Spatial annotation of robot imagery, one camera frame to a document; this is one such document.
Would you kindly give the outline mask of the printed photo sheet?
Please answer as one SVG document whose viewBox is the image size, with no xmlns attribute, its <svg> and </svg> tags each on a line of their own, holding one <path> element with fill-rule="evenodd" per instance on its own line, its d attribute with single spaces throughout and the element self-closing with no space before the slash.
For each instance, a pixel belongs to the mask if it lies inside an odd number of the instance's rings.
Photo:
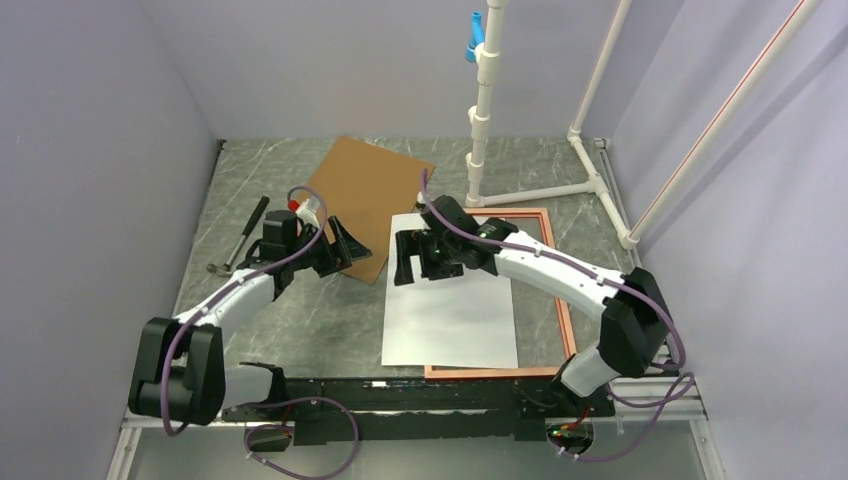
<svg viewBox="0 0 848 480">
<path fill-rule="evenodd" d="M 396 286 L 395 234 L 421 229 L 417 214 L 392 217 L 381 364 L 508 369 L 518 366 L 511 280 L 466 269 L 462 276 L 430 281 L 411 259 L 414 282 Z"/>
</svg>

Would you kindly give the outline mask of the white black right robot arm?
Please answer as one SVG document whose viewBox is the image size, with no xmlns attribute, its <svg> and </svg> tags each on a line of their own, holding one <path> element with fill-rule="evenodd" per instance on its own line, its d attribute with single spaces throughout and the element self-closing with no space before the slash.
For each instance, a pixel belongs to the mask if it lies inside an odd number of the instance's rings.
<svg viewBox="0 0 848 480">
<path fill-rule="evenodd" d="M 615 379 L 642 377 L 676 332 L 654 276 L 642 268 L 624 273 L 578 260 L 502 218 L 479 222 L 446 195 L 425 204 L 419 216 L 422 226 L 394 235 L 396 286 L 480 270 L 535 287 L 596 321 L 598 340 L 555 374 L 551 401 L 564 415 L 578 413 Z"/>
</svg>

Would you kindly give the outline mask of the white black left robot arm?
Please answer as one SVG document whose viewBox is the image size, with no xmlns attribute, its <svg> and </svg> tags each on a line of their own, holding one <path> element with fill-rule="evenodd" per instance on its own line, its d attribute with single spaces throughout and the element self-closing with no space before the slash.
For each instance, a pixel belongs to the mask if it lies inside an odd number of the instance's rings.
<svg viewBox="0 0 848 480">
<path fill-rule="evenodd" d="M 208 425 L 222 410 L 248 406 L 272 420 L 287 406 L 284 370 L 261 362 L 225 364 L 225 348 L 247 321 L 276 301 L 300 270 L 325 277 L 367 259 L 371 251 L 336 217 L 329 228 L 296 213 L 275 210 L 262 235 L 229 280 L 195 307 L 174 318 L 154 317 L 143 327 L 130 391 L 129 410 L 175 423 Z"/>
</svg>

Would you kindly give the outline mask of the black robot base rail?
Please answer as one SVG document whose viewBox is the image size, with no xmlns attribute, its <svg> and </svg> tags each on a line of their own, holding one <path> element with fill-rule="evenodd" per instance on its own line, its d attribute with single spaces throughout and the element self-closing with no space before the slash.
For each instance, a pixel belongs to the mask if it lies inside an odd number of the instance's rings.
<svg viewBox="0 0 848 480">
<path fill-rule="evenodd" d="M 352 437 L 356 421 L 364 441 L 508 437 L 543 441 L 549 425 L 578 418 L 610 418 L 615 407 L 603 391 L 576 406 L 555 395 L 548 377 L 426 380 L 417 377 L 290 379 L 300 404 L 258 410 L 227 407 L 225 422 L 286 419 L 297 446 Z"/>
</svg>

